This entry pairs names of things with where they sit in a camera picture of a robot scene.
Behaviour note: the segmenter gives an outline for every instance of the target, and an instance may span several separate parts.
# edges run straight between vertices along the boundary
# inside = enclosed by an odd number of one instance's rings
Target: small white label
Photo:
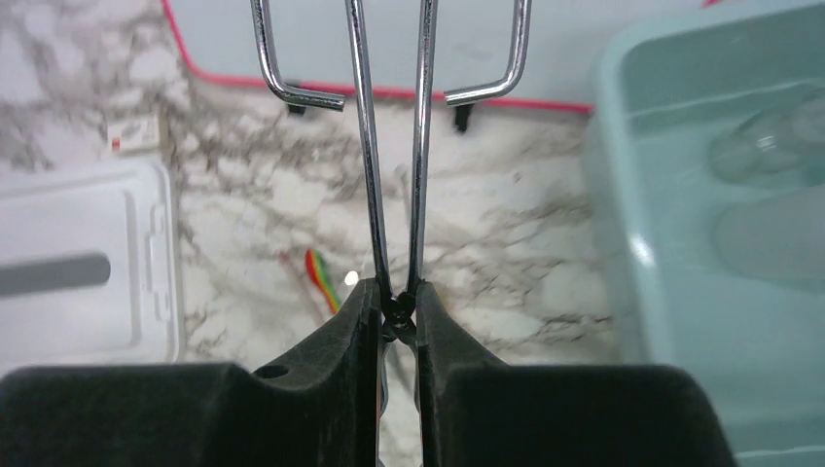
[[[113,154],[153,151],[166,145],[166,124],[157,114],[113,122],[107,134]]]

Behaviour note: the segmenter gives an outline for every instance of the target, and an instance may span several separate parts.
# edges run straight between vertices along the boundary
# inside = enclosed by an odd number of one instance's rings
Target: rainbow-colored object
[[[312,248],[307,248],[306,253],[304,253],[304,265],[306,266],[306,273],[309,274],[309,280],[321,291],[330,311],[333,314],[337,313],[341,308],[341,299],[338,297],[335,287],[333,287],[333,282],[330,280],[321,255]]]

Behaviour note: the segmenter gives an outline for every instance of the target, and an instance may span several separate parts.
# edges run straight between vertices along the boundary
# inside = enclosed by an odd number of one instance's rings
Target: marble countertop
[[[155,0],[6,0],[0,63],[0,176],[112,159],[107,123],[167,119],[186,360],[254,369],[316,329],[320,299],[296,287],[306,278],[284,268],[282,253],[300,265],[311,246],[336,276],[369,273],[355,105],[295,117],[266,91],[199,82]],[[390,266],[402,284],[413,108],[379,102],[376,114]],[[482,106],[460,135],[435,105],[425,276],[452,317],[509,363],[616,359],[579,167],[585,123]],[[411,374],[412,355],[401,354]],[[418,465],[417,413],[390,376],[381,458]]]

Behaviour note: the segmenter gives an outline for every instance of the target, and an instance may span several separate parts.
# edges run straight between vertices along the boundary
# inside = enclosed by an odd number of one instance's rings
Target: hole
[[[265,367],[259,368],[255,372],[255,375],[263,379],[272,379],[274,377],[283,377],[287,373],[289,373],[289,369],[283,365],[266,365]]]
[[[112,273],[102,253],[0,267],[0,298],[104,285]]]

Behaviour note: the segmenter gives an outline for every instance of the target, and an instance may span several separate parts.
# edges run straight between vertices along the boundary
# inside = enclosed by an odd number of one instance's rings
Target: red edge trim
[[[722,0],[704,0],[703,7],[709,7],[717,4]],[[183,36],[181,36],[180,29],[175,22],[175,16],[172,13],[172,7],[169,5],[169,0],[161,0],[163,6],[163,14],[169,22],[169,28],[172,30],[172,36],[175,38],[175,44],[178,46],[181,58],[184,64],[189,68],[190,73],[202,79],[207,83],[212,83],[220,86],[238,86],[245,88],[265,88],[266,84],[260,78],[246,78],[242,76],[219,75],[216,73],[209,73],[200,68],[189,56],[186,46],[183,43]],[[301,82],[301,87],[308,90],[324,90],[326,92],[338,92],[341,94],[352,95],[355,89],[352,86],[334,85],[328,83],[313,83]],[[373,89],[373,93],[379,98],[390,99],[414,99],[415,92],[413,90],[405,90],[401,88],[392,87],[377,87]],[[442,92],[436,92],[433,97],[438,100],[444,100]],[[485,102],[486,105],[498,105],[509,107],[520,107],[525,109],[543,109],[543,110],[559,110],[564,112],[575,112],[579,114],[588,114],[591,112],[593,106],[591,104],[580,104],[575,102],[555,102],[548,100],[534,100],[524,99],[520,97],[501,97]]]

